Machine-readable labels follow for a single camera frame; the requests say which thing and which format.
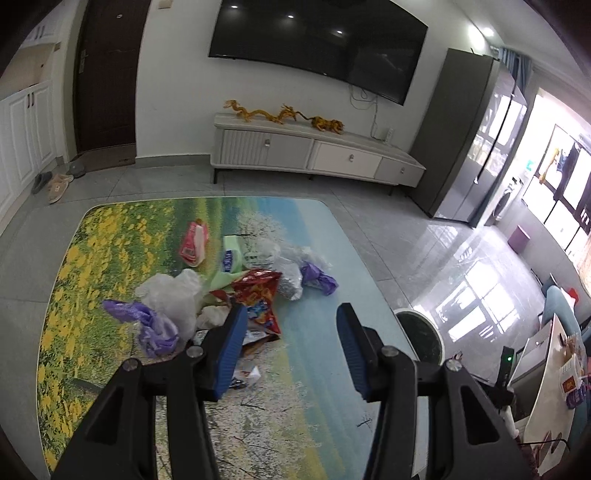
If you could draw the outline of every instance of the wall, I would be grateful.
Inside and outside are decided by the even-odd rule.
[[[428,32],[405,105],[380,99],[376,134],[383,136],[393,127],[393,143],[408,151],[447,49],[477,50],[484,42],[449,0],[396,3],[425,23]],[[157,4],[154,0],[148,13],[139,55],[138,157],[210,153],[213,117],[223,111],[227,99],[270,111],[287,103],[310,115],[337,118],[348,131],[369,135],[374,110],[356,110],[344,82],[289,67],[208,58],[219,0],[174,0],[172,8],[162,10]],[[486,44],[481,49],[488,52]]]

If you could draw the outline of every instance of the drawer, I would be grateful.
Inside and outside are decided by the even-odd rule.
[[[331,171],[372,179],[382,160],[380,155],[354,148],[318,142],[314,170]]]
[[[396,185],[416,187],[423,176],[424,170],[391,158],[383,158],[375,173],[375,179]]]

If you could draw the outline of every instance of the double-door refrigerator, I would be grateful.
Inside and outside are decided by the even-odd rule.
[[[526,111],[499,60],[450,49],[410,151],[426,168],[411,198],[431,217],[476,225]]]

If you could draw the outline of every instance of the tv cabinet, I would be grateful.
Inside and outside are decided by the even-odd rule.
[[[330,175],[387,185],[417,186],[425,167],[406,152],[350,133],[321,132],[304,121],[283,125],[215,116],[213,182],[219,170],[246,168]]]

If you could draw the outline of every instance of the curtain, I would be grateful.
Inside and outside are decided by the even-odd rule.
[[[498,59],[511,72],[521,93],[525,93],[525,87],[531,77],[531,59],[526,55],[509,50],[508,48],[499,48]]]
[[[587,238],[576,266],[581,283],[589,294],[591,292],[591,235]]]

